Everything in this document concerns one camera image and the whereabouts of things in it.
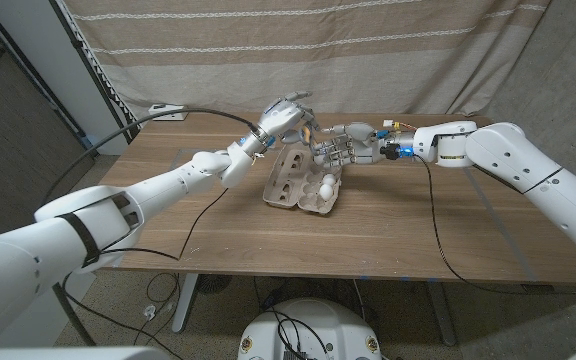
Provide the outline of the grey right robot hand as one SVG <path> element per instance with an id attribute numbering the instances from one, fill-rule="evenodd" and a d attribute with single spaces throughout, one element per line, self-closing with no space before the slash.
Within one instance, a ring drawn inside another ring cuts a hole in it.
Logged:
<path id="1" fill-rule="evenodd" d="M 349 164 L 372 164 L 386 159 L 380 153 L 384 142 L 377 138 L 376 130 L 369 124 L 353 122 L 322 129 L 333 138 L 314 146 L 314 162 L 326 168 Z"/>

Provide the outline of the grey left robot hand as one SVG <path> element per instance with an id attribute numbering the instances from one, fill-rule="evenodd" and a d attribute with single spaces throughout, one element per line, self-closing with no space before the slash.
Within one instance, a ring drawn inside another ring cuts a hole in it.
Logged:
<path id="1" fill-rule="evenodd" d="M 257 129 L 252 131 L 241 145 L 244 152 L 250 156 L 263 153 L 270 146 L 272 137 L 284 144 L 301 141 L 299 132 L 293 129 L 300 121 L 319 130 L 313 110 L 297 102 L 298 99 L 311 95 L 310 91 L 296 91 L 272 102 L 262 113 Z"/>

